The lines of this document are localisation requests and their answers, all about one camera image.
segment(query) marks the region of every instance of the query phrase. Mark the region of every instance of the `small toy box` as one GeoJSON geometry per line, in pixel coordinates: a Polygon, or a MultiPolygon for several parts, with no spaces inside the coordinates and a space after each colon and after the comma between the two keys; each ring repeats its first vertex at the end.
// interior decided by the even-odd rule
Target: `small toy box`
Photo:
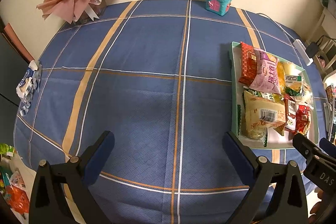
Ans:
{"type": "Polygon", "coordinates": [[[207,0],[205,8],[210,12],[223,16],[229,10],[231,1],[232,0],[207,0]]]}

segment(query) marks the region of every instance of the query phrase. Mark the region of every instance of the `pink snack package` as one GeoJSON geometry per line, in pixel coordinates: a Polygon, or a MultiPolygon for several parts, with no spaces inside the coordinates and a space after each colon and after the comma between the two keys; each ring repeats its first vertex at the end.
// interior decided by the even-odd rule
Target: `pink snack package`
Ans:
{"type": "Polygon", "coordinates": [[[278,80],[278,58],[260,49],[254,49],[257,75],[250,88],[261,92],[281,94],[278,80]]]}

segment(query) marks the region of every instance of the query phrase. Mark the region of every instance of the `barcode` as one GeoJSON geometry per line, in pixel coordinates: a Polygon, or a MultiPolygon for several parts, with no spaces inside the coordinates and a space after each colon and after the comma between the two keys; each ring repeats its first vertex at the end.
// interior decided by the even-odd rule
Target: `barcode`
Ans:
{"type": "Polygon", "coordinates": [[[270,111],[266,109],[260,110],[260,119],[264,120],[265,122],[274,122],[275,121],[275,111],[270,111]]]}

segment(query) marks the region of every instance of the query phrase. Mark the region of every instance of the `pink door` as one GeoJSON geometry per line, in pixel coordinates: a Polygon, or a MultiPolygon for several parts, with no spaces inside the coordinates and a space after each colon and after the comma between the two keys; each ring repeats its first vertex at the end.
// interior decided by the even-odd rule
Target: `pink door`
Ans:
{"type": "Polygon", "coordinates": [[[209,7],[211,10],[219,12],[219,8],[221,7],[221,5],[219,4],[218,0],[211,0],[209,1],[209,7]]]}

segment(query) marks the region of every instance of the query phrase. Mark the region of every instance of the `tray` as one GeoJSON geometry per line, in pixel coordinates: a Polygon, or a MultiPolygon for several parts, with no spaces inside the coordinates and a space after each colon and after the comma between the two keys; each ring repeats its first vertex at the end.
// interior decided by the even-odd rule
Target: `tray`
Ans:
{"type": "MultiPolygon", "coordinates": [[[[281,62],[288,62],[288,60],[283,59],[280,56],[273,54],[281,62]]],[[[229,51],[230,61],[231,61],[231,77],[232,77],[232,132],[238,136],[239,140],[243,143],[243,145],[249,146],[251,148],[261,148],[261,149],[285,149],[285,148],[293,148],[292,141],[288,140],[289,132],[285,131],[285,135],[281,136],[274,129],[268,130],[268,141],[267,146],[264,147],[264,143],[262,141],[255,141],[248,139],[241,134],[238,135],[238,105],[241,106],[241,119],[245,120],[245,108],[243,104],[243,92],[244,85],[238,82],[238,79],[241,76],[241,57],[242,57],[242,48],[240,43],[232,42],[231,50],[229,51]]],[[[300,67],[296,66],[296,72],[301,73],[305,81],[308,85],[310,85],[310,81],[306,71],[300,67]]],[[[318,143],[319,140],[319,128],[318,128],[318,119],[316,113],[316,105],[314,100],[314,110],[310,110],[311,113],[311,125],[307,134],[307,138],[311,140],[314,144],[318,143]]],[[[245,126],[241,127],[241,132],[245,130],[245,126]]]]}

